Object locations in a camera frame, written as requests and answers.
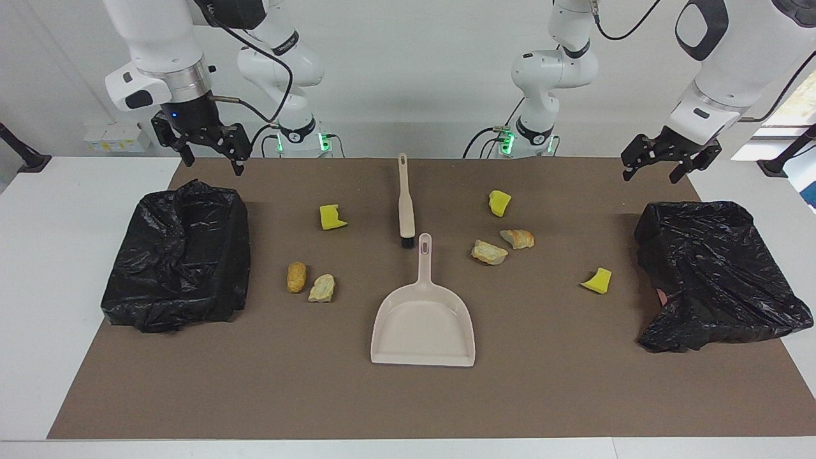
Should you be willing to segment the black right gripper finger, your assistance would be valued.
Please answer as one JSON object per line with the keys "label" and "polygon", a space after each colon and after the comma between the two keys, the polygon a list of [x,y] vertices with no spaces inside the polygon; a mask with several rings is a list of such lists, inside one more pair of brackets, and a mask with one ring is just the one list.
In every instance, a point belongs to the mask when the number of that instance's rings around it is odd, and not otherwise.
{"label": "black right gripper finger", "polygon": [[230,160],[235,175],[242,175],[244,163],[251,156],[251,143],[242,123],[215,129],[214,149]]}
{"label": "black right gripper finger", "polygon": [[160,146],[171,148],[176,153],[180,154],[180,158],[184,166],[190,168],[195,161],[195,157],[192,150],[187,145],[187,139],[189,139],[189,137],[187,135],[177,136],[172,128],[171,122],[166,119],[165,114],[163,113],[154,114],[154,116],[151,118],[151,126],[154,129]]}

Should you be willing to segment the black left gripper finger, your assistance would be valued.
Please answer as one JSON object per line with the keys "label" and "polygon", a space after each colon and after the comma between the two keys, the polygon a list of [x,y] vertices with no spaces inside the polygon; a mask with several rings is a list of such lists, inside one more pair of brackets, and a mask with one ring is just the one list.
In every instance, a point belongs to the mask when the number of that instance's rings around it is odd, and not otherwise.
{"label": "black left gripper finger", "polygon": [[705,171],[722,152],[719,143],[705,146],[699,153],[682,154],[676,168],[669,174],[670,183],[677,184],[685,175],[694,171]]}
{"label": "black left gripper finger", "polygon": [[645,166],[662,162],[660,154],[656,152],[660,138],[650,138],[647,135],[637,135],[622,152],[624,181],[630,181],[636,172]]}

